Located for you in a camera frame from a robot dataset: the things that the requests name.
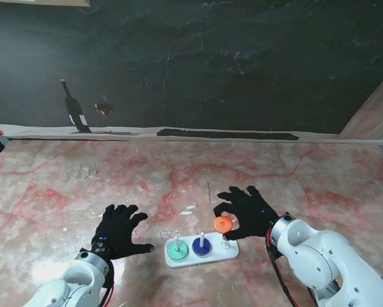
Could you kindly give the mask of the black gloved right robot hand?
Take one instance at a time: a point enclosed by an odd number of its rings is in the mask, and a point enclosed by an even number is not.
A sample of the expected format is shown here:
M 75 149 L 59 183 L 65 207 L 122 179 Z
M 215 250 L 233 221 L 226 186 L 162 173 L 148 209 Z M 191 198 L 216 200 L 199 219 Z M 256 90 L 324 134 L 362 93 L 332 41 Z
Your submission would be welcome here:
M 224 202 L 214 208 L 215 216 L 222 216 L 223 212 L 233 214 L 239 223 L 237 229 L 223 234 L 225 240 L 239 240 L 252 236 L 266 237 L 268 230 L 280 218 L 255 186 L 248 186 L 247 192 L 230 186 L 229 192 L 221 192 L 217 196 Z

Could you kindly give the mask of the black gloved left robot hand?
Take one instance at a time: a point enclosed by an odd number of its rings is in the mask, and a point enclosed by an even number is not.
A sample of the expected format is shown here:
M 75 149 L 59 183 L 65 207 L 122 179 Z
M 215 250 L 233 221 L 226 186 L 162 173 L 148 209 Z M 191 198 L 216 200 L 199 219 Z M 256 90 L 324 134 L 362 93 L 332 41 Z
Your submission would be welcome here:
M 108 261 L 154 251 L 152 244 L 132 242 L 134 229 L 148 218 L 147 214 L 137 213 L 137 210 L 136 205 L 107 206 L 91 240 L 91 252 Z

